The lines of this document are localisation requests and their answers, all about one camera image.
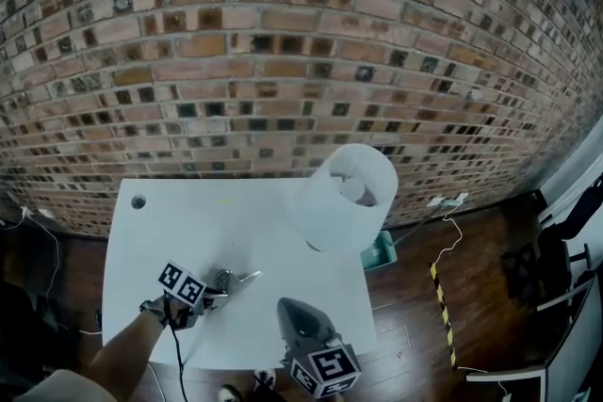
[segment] green container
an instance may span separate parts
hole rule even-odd
[[[389,232],[380,232],[373,244],[360,253],[365,271],[391,265],[398,260],[396,248]]]

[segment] brick wall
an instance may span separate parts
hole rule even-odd
[[[498,201],[536,187],[601,114],[601,12],[601,0],[0,0],[4,196],[107,233],[123,178],[303,176],[363,142],[399,173],[390,225],[434,195]]]

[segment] shoe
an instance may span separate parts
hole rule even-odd
[[[274,390],[274,383],[276,381],[276,372],[273,368],[268,370],[254,370],[253,378],[255,378],[255,392],[258,387],[266,387],[267,389]]]
[[[222,385],[218,390],[218,402],[243,402],[243,397],[232,385]]]

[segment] caution tape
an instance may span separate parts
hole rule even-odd
[[[448,348],[450,349],[450,365],[452,370],[457,369],[456,353],[454,352],[454,340],[452,338],[452,326],[450,325],[450,315],[448,314],[448,307],[446,306],[446,300],[444,299],[444,290],[440,284],[440,279],[437,276],[435,270],[435,263],[430,265],[430,273],[432,273],[433,283],[435,284],[435,292],[437,293],[437,299],[440,302],[440,308],[442,309],[442,318],[444,319],[444,327],[446,328],[446,338],[448,340]]]

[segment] white cable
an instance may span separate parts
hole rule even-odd
[[[472,371],[472,372],[482,372],[483,374],[487,374],[487,373],[488,373],[488,371],[487,371],[487,370],[480,370],[479,368],[471,368],[471,367],[457,367],[457,368],[459,368],[459,369],[461,369],[461,370],[469,370],[469,371]],[[505,388],[502,386],[502,384],[500,383],[500,380],[498,381],[498,385],[500,386],[500,388],[501,388],[503,391],[505,391],[505,397],[506,397],[507,395],[509,395],[509,393],[507,392],[507,389],[505,389]]]
[[[452,221],[452,224],[454,224],[455,228],[459,232],[460,237],[458,240],[456,240],[454,242],[454,244],[450,248],[444,248],[444,249],[442,249],[442,251],[440,251],[440,254],[437,256],[437,259],[435,260],[434,265],[437,265],[437,262],[440,261],[440,258],[442,258],[442,255],[444,254],[445,251],[453,251],[454,247],[456,247],[457,243],[459,243],[459,241],[461,241],[463,239],[463,232],[459,228],[459,225],[456,224],[456,221],[454,219],[452,219],[451,217],[448,217],[449,215],[452,215],[452,213],[454,213],[456,210],[458,210],[462,204],[463,203],[461,202],[461,204],[455,206],[453,210],[446,213],[446,215],[442,218],[442,221]]]
[[[161,384],[159,383],[159,377],[157,376],[157,372],[150,363],[147,363],[147,365],[149,365],[151,372],[153,372],[153,375],[155,376],[155,380],[157,381],[157,387],[159,387],[159,391],[161,392],[161,396],[163,397],[163,402],[166,402],[166,395],[163,393],[163,389],[161,388]]]
[[[0,228],[0,230],[14,230],[15,228],[19,228],[24,219],[25,217],[21,217],[21,220],[15,226],[11,226],[10,228]]]
[[[62,328],[64,328],[65,330],[68,330],[69,328],[66,325],[63,325],[62,323],[58,323],[57,325],[60,325]],[[84,333],[85,335],[101,335],[102,332],[101,331],[85,331],[85,330],[78,330],[80,333]]]
[[[45,232],[50,234],[50,236],[55,240],[55,244],[57,246],[57,262],[55,263],[55,272],[53,273],[53,277],[50,279],[50,286],[48,287],[48,290],[46,290],[46,303],[48,303],[48,307],[50,308],[50,300],[48,299],[48,297],[50,296],[50,291],[53,289],[53,285],[55,284],[55,276],[57,275],[58,269],[60,268],[60,251],[58,250],[58,240],[57,240],[56,236],[54,236],[52,233],[50,233],[48,230],[46,230],[44,225],[39,223],[33,217],[31,217],[30,219],[34,223],[36,223],[38,226],[40,226],[40,228],[42,228]]]

